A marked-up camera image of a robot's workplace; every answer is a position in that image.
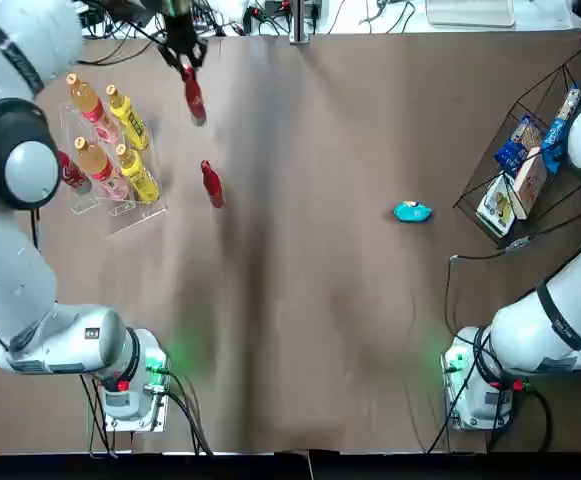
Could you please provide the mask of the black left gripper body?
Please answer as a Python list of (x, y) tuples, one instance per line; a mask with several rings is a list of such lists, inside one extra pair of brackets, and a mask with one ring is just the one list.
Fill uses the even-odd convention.
[(190, 11), (164, 15), (164, 22), (166, 44), (172, 50), (191, 50), (194, 47), (196, 33)]

